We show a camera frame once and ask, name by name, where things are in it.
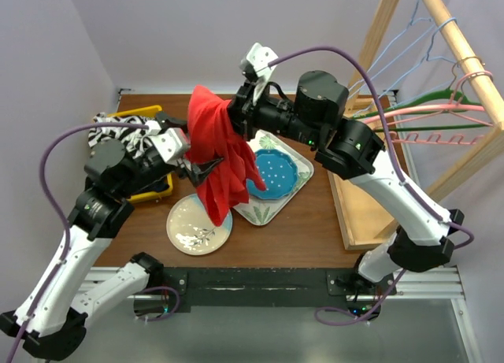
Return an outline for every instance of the gray floor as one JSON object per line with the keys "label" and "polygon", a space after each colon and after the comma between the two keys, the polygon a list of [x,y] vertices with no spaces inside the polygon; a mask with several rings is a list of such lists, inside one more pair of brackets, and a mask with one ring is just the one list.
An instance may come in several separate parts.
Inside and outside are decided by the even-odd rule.
{"label": "gray floor", "polygon": [[[328,319],[344,316],[327,314]],[[71,362],[467,362],[450,301],[388,301],[380,318],[333,328],[313,309],[193,308],[145,324],[122,303]]]}

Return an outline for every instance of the blue plate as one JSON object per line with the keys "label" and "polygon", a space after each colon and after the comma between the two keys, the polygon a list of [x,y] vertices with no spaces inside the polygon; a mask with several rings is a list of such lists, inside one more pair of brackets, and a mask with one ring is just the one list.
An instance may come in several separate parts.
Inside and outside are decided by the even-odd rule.
{"label": "blue plate", "polygon": [[262,200],[277,200],[289,195],[298,182],[298,167],[288,154],[276,149],[261,149],[255,152],[259,174],[265,181],[267,190],[260,191],[254,182],[248,180],[249,194]]}

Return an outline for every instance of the white wall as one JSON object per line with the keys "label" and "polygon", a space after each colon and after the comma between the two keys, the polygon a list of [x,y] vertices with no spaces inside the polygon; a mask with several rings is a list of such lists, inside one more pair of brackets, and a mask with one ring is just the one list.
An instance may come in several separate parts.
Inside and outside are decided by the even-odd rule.
{"label": "white wall", "polygon": [[[197,83],[234,92],[238,64],[254,42],[279,55],[317,44],[358,55],[379,0],[73,0],[103,64],[118,87],[138,92],[190,92]],[[415,0],[401,0],[385,42],[410,20]],[[420,10],[418,16],[426,15]],[[426,28],[412,27],[384,62]],[[377,83],[385,88],[411,65],[416,50]],[[324,69],[347,83],[352,68],[334,54],[299,57],[280,65],[275,80],[295,89],[306,70]]]}
{"label": "white wall", "polygon": [[[62,235],[37,169],[54,136],[113,106],[113,85],[71,0],[0,0],[0,312],[28,296]],[[84,135],[54,151],[50,186],[69,212],[83,189]],[[0,333],[0,357],[12,339]],[[20,350],[17,361],[27,360]]]}
{"label": "white wall", "polygon": [[[494,73],[495,85],[504,92],[504,12],[501,0],[451,0],[448,8],[458,18],[458,25],[475,50]],[[447,52],[439,45],[440,52]],[[450,65],[423,68],[411,76],[399,94],[407,98],[419,94],[450,78]],[[458,120],[443,118],[431,123],[458,124]],[[469,138],[486,131],[467,131]],[[431,184],[442,172],[470,148],[452,146],[412,146],[422,187]],[[459,208],[465,215],[465,225],[476,234],[471,246],[457,252],[454,261],[461,270],[470,316],[486,362],[502,361],[501,300],[504,297],[504,218],[502,204],[504,157],[495,160],[443,201],[446,207]]]}

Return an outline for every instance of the fabric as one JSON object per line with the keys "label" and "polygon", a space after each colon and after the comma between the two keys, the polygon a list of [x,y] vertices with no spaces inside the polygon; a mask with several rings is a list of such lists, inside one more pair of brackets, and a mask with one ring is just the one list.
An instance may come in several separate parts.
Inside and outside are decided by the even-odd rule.
{"label": "fabric", "polygon": [[[99,113],[93,117],[93,121],[95,123],[117,121],[121,123],[145,124],[149,120],[152,119],[149,117],[140,117],[135,115],[128,117],[108,117],[104,113]],[[97,127],[89,130],[87,142],[89,143],[89,147],[93,148],[93,146],[101,141],[118,139],[124,144],[124,146],[126,146],[126,150],[133,156],[133,158],[137,158],[141,156],[148,147],[150,147],[150,143],[143,139],[143,136],[146,133],[146,129],[138,128]]]}
{"label": "fabric", "polygon": [[247,179],[253,180],[260,190],[266,190],[255,165],[254,152],[232,128],[227,111],[229,102],[198,85],[187,111],[187,128],[191,136],[189,161],[202,164],[224,158],[196,189],[216,226],[222,225],[230,208],[249,202]]}

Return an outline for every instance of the yellow basket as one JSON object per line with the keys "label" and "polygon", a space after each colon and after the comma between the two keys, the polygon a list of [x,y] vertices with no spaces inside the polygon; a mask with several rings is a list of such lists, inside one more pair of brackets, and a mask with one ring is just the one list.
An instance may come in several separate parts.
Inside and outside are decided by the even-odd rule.
{"label": "yellow basket", "polygon": [[[162,111],[162,107],[159,105],[143,107],[141,109],[130,109],[129,111],[123,111],[122,113],[111,113],[107,115],[108,117],[127,117],[131,115],[137,115],[141,117],[154,117],[156,113]],[[164,190],[161,192],[149,191],[144,192],[143,194],[133,195],[129,198],[131,203],[140,203],[145,202],[147,200],[161,199],[166,196],[170,196],[173,192],[173,181],[172,181],[172,173],[166,176],[166,183],[168,184],[168,190]]]}

